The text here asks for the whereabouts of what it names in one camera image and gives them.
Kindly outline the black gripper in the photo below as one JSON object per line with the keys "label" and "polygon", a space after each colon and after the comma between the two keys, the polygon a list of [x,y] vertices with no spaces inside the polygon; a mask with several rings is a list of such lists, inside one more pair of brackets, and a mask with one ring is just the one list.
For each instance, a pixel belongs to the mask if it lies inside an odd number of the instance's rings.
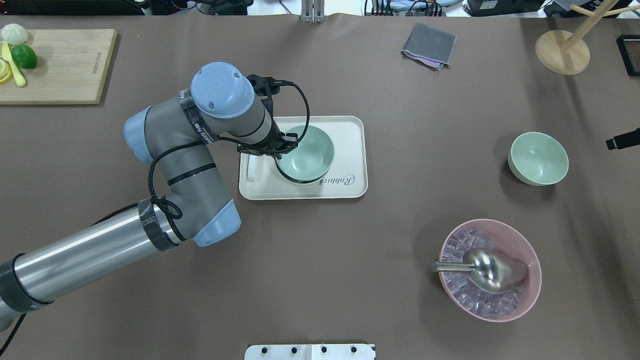
{"label": "black gripper", "polygon": [[294,87],[297,91],[301,91],[301,89],[294,82],[278,80],[273,77],[261,77],[251,74],[247,76],[247,79],[253,87],[254,93],[261,97],[260,102],[265,109],[265,116],[258,129],[265,129],[266,125],[268,125],[268,131],[260,141],[252,144],[240,137],[238,139],[237,152],[257,157],[267,155],[274,159],[281,159],[282,155],[290,153],[297,148],[301,136],[280,130],[274,120],[273,96],[281,91],[281,87]]}

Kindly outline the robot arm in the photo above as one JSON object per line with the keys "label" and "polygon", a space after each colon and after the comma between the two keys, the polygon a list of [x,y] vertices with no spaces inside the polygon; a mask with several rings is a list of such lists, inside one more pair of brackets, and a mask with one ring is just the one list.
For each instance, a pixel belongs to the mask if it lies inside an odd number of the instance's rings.
{"label": "robot arm", "polygon": [[150,196],[53,244],[1,264],[1,330],[58,298],[157,253],[193,240],[203,248],[234,234],[242,221],[208,145],[279,158],[302,137],[274,120],[272,96],[290,80],[244,76],[233,65],[202,66],[190,85],[131,116],[123,132],[150,165]]}

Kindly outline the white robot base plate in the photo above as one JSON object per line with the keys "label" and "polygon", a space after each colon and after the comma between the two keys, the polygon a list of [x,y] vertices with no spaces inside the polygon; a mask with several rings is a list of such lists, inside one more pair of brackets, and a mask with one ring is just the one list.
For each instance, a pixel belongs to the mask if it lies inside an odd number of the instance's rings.
{"label": "white robot base plate", "polygon": [[245,360],[376,360],[374,344],[309,343],[254,344],[247,347]]}

